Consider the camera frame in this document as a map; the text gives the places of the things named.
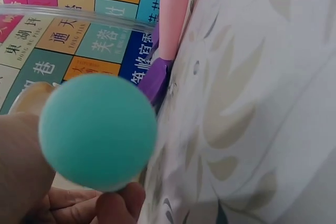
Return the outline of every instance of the finger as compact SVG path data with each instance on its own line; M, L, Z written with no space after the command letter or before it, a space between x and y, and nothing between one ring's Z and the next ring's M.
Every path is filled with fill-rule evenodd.
M92 222L90 224L99 224L98 218L94 217L94 219L92 220Z
M52 211L56 223L88 224L96 216L98 197L82 201L71 207Z
M53 187L48 193L50 210L71 207L99 195L101 193L95 190L64 190Z
M124 199L116 193L101 195L97 200L97 218L99 224L136 224L126 208Z
M139 183L129 183L118 192L123 197L127 210L135 220L138 220L142 204L145 201L145 190Z

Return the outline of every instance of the teal ball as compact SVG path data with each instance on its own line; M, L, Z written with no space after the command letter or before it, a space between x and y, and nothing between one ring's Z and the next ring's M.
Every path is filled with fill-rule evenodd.
M40 116L47 162L66 179L115 191L138 175L156 141L155 112L132 83L87 74L59 86Z

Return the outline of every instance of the colorful poster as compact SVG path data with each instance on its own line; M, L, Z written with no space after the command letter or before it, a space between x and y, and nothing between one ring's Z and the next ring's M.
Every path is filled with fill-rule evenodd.
M0 0L0 4L57 6L113 18L156 23L160 0ZM0 15L0 114L37 81L62 83L103 73L137 85L150 67L151 36L99 20Z

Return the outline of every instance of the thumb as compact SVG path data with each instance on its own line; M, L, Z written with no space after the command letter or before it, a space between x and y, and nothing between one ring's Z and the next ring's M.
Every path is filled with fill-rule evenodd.
M136 224L124 199L117 193L101 195L96 204L99 224Z

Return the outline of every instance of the leaf pattern fabric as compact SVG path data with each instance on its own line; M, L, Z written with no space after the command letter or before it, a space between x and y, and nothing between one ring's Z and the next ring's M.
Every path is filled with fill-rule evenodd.
M333 223L336 0L190 0L187 18L139 224Z

